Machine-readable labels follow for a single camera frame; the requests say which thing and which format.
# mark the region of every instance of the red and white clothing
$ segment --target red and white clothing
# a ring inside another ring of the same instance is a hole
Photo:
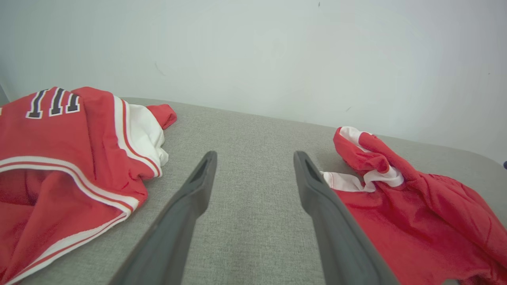
[[[54,87],[0,108],[0,284],[13,284],[127,219],[162,175],[169,105]]]
[[[364,178],[322,172],[402,284],[507,284],[507,231],[473,189],[415,170],[352,127],[336,151]]]

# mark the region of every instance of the sports jersey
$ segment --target sports jersey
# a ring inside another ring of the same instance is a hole
[[[13,284],[126,220],[168,161],[169,105],[54,87],[0,108],[0,284]]]
[[[507,232],[473,189],[415,170],[352,127],[336,151],[364,179],[322,172],[402,284],[507,284]]]

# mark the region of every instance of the gray fabric surface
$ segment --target gray fabric surface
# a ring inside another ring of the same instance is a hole
[[[218,168],[209,208],[196,224],[183,284],[324,284],[313,225],[299,201],[293,152],[307,152],[321,170],[353,174],[334,150],[336,129],[169,104],[178,115],[165,131],[169,162],[162,178],[146,182],[147,202],[126,222],[23,284],[107,283],[209,150],[218,152]],[[418,170],[474,188],[507,224],[507,177],[500,165],[466,151],[381,138]]]

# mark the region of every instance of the red stripe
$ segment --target red stripe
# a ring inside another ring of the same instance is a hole
[[[112,198],[109,198],[109,197],[105,197],[105,196],[102,196],[98,193],[96,193],[95,191],[93,191],[92,189],[88,188],[86,186],[86,184],[84,183],[84,181],[81,179],[81,177],[72,169],[72,168],[69,168],[65,165],[60,165],[60,164],[53,164],[53,163],[46,163],[46,162],[32,162],[32,161],[21,161],[21,162],[12,162],[12,163],[7,163],[7,164],[3,164],[3,165],[0,165],[0,167],[4,167],[4,166],[9,166],[9,165],[18,165],[18,164],[34,164],[34,165],[45,165],[45,166],[58,166],[58,167],[64,167],[70,171],[72,171],[79,179],[79,181],[81,182],[81,184],[86,188],[88,189],[90,192],[92,192],[94,195],[96,196],[99,196],[100,198],[103,198],[103,199],[106,199],[106,200],[109,200],[109,201],[112,201],[112,202],[116,202],[116,203],[119,203],[119,204],[122,204],[123,206],[127,207],[131,212],[134,211],[134,208],[123,202],[123,201],[119,201],[119,200],[115,200],[115,199],[112,199]]]
[[[160,170],[159,168],[157,167],[157,165],[155,164],[155,162],[153,162],[151,159],[149,159],[148,157],[144,157],[140,154],[138,154],[137,152],[135,152],[135,150],[130,146],[130,143],[128,142],[128,138],[127,138],[127,112],[126,112],[126,109],[127,109],[127,106],[125,105],[125,101],[122,100],[122,104],[123,104],[123,137],[125,139],[125,144],[127,145],[128,149],[135,155],[137,155],[138,157],[142,157],[146,160],[148,160],[154,167],[155,169],[157,170],[157,177],[160,176]]]
[[[19,276],[19,275],[23,274],[23,273],[24,273],[24,272],[26,272],[27,270],[30,270],[30,269],[31,269],[31,268],[33,268],[34,266],[37,266],[38,264],[40,264],[40,263],[42,263],[42,262],[44,262],[44,261],[46,261],[46,260],[48,260],[48,259],[52,258],[53,256],[57,255],[58,253],[60,253],[60,252],[62,252],[62,251],[64,251],[64,250],[66,250],[66,249],[68,249],[68,248],[70,248],[70,247],[73,247],[74,245],[76,245],[76,244],[78,244],[78,243],[80,243],[80,242],[86,241],[86,240],[88,240],[88,239],[90,239],[90,238],[92,238],[92,237],[94,237],[94,236],[96,236],[96,235],[100,235],[103,231],[107,230],[111,224],[113,224],[114,222],[116,222],[117,220],[122,219],[122,218],[124,218],[124,217],[121,217],[121,218],[120,218],[120,217],[118,217],[118,218],[116,218],[115,220],[112,220],[112,221],[111,221],[111,222],[110,222],[110,223],[109,223],[109,224],[108,224],[105,228],[103,228],[103,229],[102,229],[101,231],[99,231],[98,233],[96,233],[96,234],[94,234],[94,235],[92,235],[92,236],[90,236],[90,237],[87,237],[87,238],[85,238],[85,239],[82,239],[82,240],[80,240],[80,241],[77,241],[77,242],[75,242],[75,243],[73,243],[73,244],[71,244],[71,245],[69,245],[69,246],[67,246],[67,247],[65,247],[65,248],[62,248],[62,249],[60,249],[60,250],[58,250],[58,251],[56,251],[56,252],[54,252],[54,253],[52,253],[52,254],[50,254],[50,255],[46,256],[46,257],[44,257],[44,258],[42,258],[41,260],[39,260],[39,261],[37,261],[37,262],[35,262],[35,263],[31,264],[30,266],[26,267],[26,268],[25,268],[25,269],[23,269],[21,272],[19,272],[18,274],[16,274],[16,276],[12,277],[12,279],[14,279],[14,278],[16,278],[17,276]]]

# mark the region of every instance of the red jersey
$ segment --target red jersey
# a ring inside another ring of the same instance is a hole
[[[54,87],[0,108],[0,284],[12,284],[127,219],[162,175],[169,105]]]
[[[342,127],[336,151],[358,174],[323,172],[402,284],[507,284],[507,232],[473,189],[416,171],[379,138]]]

